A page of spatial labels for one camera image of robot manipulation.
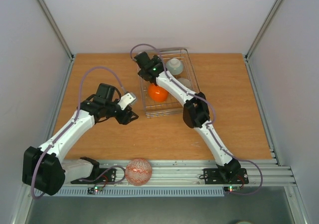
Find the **orange white ceramic bowl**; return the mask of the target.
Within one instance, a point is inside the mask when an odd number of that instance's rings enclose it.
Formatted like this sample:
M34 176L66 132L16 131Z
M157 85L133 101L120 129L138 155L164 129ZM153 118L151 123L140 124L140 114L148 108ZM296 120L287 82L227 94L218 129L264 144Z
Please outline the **orange white ceramic bowl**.
M164 88L159 87L155 84L150 84L148 86L148 96L155 102L161 103L165 102L168 98L168 91Z

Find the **teal patterned ceramic bowl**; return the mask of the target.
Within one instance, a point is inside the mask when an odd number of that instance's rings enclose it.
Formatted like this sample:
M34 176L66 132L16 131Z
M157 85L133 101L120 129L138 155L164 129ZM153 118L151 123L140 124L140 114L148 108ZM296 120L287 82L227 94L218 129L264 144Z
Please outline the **teal patterned ceramic bowl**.
M177 58L168 60L165 65L167 70L174 76L180 75L184 70L183 63Z

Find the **chrome wire dish rack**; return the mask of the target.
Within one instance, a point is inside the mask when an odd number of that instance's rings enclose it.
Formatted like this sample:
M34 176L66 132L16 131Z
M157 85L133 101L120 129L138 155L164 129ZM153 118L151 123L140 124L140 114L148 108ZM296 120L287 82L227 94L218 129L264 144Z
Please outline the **chrome wire dish rack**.
M175 75L175 78L189 80L189 88L198 93L200 89L188 50L184 47L163 48L160 50L160 53L162 54L165 62L172 58L176 58L181 61L183 64L183 71L181 74ZM156 102L148 95L150 82L147 82L142 78L139 78L139 82L143 110L146 117L150 118L183 112L183 106L171 94L168 95L164 102Z

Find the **red patterned ceramic bowl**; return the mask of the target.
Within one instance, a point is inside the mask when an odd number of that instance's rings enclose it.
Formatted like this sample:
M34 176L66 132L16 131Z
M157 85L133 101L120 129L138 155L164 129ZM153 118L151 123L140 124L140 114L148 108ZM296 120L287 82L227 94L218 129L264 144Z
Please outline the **red patterned ceramic bowl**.
M152 166L143 158L133 159L126 166L125 178L131 185L142 186L151 179L151 176Z

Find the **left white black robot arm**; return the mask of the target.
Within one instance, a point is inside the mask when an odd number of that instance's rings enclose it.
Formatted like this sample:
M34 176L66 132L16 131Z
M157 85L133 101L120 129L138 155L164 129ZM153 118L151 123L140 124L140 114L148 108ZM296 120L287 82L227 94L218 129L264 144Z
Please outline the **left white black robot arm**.
M137 120L132 104L133 93L101 83L95 94L82 101L71 119L38 148L29 147L23 155L22 182L42 194L55 195L72 181L96 183L102 176L99 162L88 157L64 163L69 150L95 124L115 118L126 125Z

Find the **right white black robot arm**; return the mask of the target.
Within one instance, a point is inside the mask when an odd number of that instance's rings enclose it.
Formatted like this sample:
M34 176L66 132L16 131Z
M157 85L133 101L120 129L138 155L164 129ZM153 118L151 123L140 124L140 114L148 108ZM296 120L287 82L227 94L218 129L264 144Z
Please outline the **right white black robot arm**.
M143 80L165 89L183 106L184 123L194 129L208 146L223 182L229 183L236 179L241 165L213 127L209 103L204 93L196 93L179 82L157 55L150 58L146 52L141 52L133 60L140 68L138 75Z

